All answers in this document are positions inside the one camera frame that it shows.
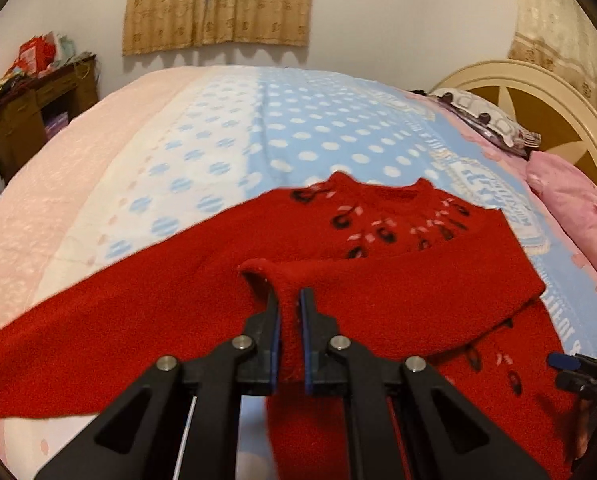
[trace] silver bolt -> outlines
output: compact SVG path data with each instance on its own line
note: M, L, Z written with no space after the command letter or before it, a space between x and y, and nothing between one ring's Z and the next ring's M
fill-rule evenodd
M161 370L163 372L169 372L177 364L178 364L178 361L176 361L176 357L171 356L171 355L164 355L162 357L159 357L158 361L156 361L156 368L158 368L159 370Z
M422 372L427 366L427 363L422 357L418 357L418 355L412 355L411 357L407 358L407 361L405 361L405 366L408 368L408 370L413 372Z
M351 340L344 335L335 335L329 340L329 345L337 350L346 350L351 346Z
M236 336L232 339L232 346L237 350L245 350L252 346L252 338L248 335L240 335Z

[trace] red bag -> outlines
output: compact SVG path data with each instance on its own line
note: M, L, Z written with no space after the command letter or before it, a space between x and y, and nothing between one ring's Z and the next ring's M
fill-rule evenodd
M19 49L19 59L27 63L30 75L37 75L54 61L56 46L48 43L44 38L34 37Z

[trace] curtain pattern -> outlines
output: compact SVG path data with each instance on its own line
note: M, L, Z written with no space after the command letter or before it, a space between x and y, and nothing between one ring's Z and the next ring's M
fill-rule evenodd
M519 0L509 57L561 76L597 110L597 30L576 0Z
M312 0L128 0L123 55L237 41L307 45Z

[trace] curved headboard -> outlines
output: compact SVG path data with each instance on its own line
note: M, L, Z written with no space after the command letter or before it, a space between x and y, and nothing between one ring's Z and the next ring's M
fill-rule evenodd
M473 92L542 135L541 150L556 153L597 185L597 111L574 87L544 68L511 59L467 66L435 88Z

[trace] sweater neckline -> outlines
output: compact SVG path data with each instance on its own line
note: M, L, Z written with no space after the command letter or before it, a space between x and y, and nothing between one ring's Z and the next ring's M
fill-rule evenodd
M395 214L420 210L429 203L435 189L433 184L425 178L419 178L411 186L377 186L362 184L341 171L332 174L327 182L332 184L333 190L354 195L364 205Z

